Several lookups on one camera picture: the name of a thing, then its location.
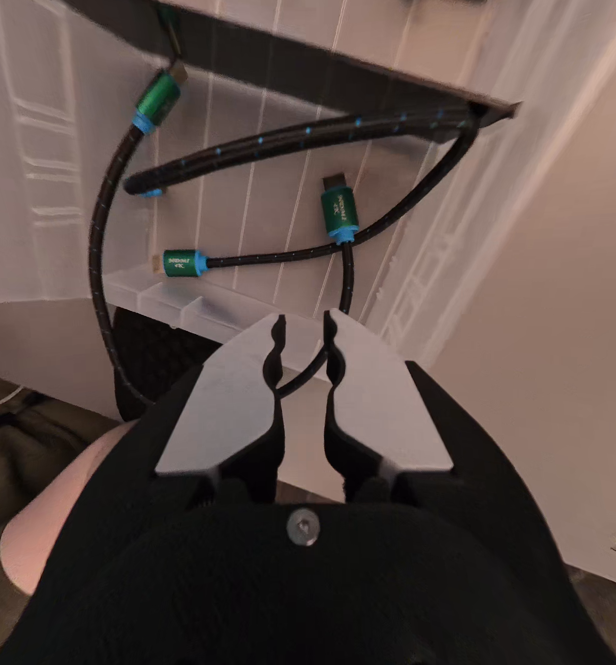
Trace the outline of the clear plastic bin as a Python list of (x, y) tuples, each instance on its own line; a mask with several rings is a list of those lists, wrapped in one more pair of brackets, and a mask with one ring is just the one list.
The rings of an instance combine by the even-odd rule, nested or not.
[[(103, 172), (166, 43), (139, 6), (106, 29), (98, 7), (0, 1), (0, 303), (87, 299), (90, 215)], [(354, 73), (342, 54), (503, 101), (543, 145), (616, 35), (616, 1), (190, 1), (181, 18), (188, 79), (130, 171), (202, 147), (311, 119), (351, 98), (355, 110), (392, 102), (386, 74)], [(107, 296), (120, 307), (160, 305), (151, 254), (198, 247), (209, 256), (317, 245), (327, 239), (322, 175), (358, 184), (362, 225), (405, 195), (431, 166), (429, 140), (381, 139), (220, 171), (154, 203), (116, 195), (104, 245)]]

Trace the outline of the olive green clothing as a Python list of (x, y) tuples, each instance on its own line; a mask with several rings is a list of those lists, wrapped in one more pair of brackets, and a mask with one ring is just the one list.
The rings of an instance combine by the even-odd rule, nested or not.
[[(71, 461), (120, 424), (0, 379), (0, 538)], [(0, 648), (30, 597), (13, 585), (0, 562)]]

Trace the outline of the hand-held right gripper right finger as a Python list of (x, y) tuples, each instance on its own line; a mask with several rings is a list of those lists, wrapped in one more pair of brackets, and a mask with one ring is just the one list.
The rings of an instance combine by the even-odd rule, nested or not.
[(453, 460), (403, 358), (365, 326), (324, 315), (331, 389), (324, 452), (346, 502), (370, 479), (390, 491), (403, 473), (449, 473)]

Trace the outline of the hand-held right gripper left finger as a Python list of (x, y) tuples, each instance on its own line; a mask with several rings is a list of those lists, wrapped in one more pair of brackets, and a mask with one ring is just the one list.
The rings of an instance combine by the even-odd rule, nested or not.
[(273, 503), (285, 456), (277, 385), (286, 317), (269, 314), (203, 364), (165, 449), (159, 476), (196, 476), (213, 489), (240, 481), (252, 501)]

